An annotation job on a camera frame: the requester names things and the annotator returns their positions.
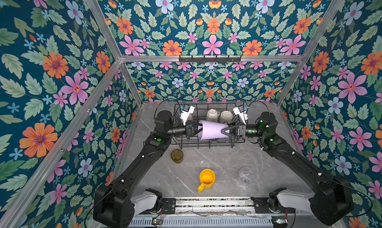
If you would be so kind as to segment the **lilac plastic cup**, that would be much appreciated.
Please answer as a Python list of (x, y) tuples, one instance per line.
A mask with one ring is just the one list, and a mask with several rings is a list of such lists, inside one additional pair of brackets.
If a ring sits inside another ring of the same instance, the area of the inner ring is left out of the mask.
[(203, 130), (198, 134), (199, 140), (225, 139), (228, 136), (222, 134), (224, 128), (228, 128), (227, 124), (214, 123), (210, 121), (200, 120)]

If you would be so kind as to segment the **white mug red interior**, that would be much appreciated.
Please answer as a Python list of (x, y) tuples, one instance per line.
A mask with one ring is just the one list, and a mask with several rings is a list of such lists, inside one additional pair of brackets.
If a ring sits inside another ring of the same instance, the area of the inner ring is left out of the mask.
[(222, 124), (230, 124), (233, 119), (233, 113), (230, 111), (222, 111), (220, 113), (220, 119), (219, 122)]

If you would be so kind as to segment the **white ceramic mug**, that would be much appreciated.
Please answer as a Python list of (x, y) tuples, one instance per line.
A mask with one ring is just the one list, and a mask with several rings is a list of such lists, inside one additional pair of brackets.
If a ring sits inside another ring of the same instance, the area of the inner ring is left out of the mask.
[(220, 112), (216, 109), (209, 109), (207, 112), (206, 120), (210, 122), (217, 123), (220, 116)]

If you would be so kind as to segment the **clear glass cup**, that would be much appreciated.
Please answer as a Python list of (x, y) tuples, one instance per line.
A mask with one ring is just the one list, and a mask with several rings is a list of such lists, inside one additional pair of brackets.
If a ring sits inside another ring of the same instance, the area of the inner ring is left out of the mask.
[(254, 180), (254, 171), (248, 167), (239, 170), (239, 179), (247, 184), (251, 184)]

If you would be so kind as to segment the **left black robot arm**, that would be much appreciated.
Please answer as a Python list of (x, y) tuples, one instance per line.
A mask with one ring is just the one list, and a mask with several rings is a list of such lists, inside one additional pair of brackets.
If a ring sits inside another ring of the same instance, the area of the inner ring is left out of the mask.
[(173, 137), (190, 138), (200, 132), (198, 126), (201, 123), (189, 120), (186, 113), (182, 113), (180, 119), (167, 110), (155, 115), (154, 131), (135, 160), (109, 185), (102, 185), (95, 191), (93, 219), (109, 228), (126, 228), (136, 215), (145, 211), (161, 211), (161, 192), (146, 189), (136, 196), (133, 193), (148, 170), (168, 149)]

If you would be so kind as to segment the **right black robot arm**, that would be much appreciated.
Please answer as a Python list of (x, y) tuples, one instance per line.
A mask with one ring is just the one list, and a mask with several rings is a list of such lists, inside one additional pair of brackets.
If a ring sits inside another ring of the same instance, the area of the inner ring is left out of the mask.
[(334, 176), (309, 162), (276, 133), (278, 122), (271, 112), (263, 112), (255, 124), (238, 123), (222, 129), (232, 138), (257, 138), (260, 149), (285, 164), (311, 189), (311, 193), (278, 188), (269, 194), (272, 212), (283, 208), (312, 213), (321, 223), (332, 226), (354, 210), (350, 182)]

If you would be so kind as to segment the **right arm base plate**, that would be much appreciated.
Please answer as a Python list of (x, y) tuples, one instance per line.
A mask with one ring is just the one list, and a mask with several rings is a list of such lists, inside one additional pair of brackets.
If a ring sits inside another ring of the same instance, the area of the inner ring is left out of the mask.
[(295, 209), (293, 208), (284, 208), (280, 205), (276, 207), (270, 206), (269, 197), (250, 197), (250, 200), (253, 202), (254, 209), (258, 214), (295, 214)]

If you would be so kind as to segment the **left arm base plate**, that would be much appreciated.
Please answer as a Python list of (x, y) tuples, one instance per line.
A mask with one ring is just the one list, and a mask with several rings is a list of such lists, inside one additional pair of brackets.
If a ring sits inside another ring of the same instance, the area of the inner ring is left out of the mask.
[(161, 198), (157, 200), (157, 215), (173, 215), (175, 214), (177, 199), (176, 198)]

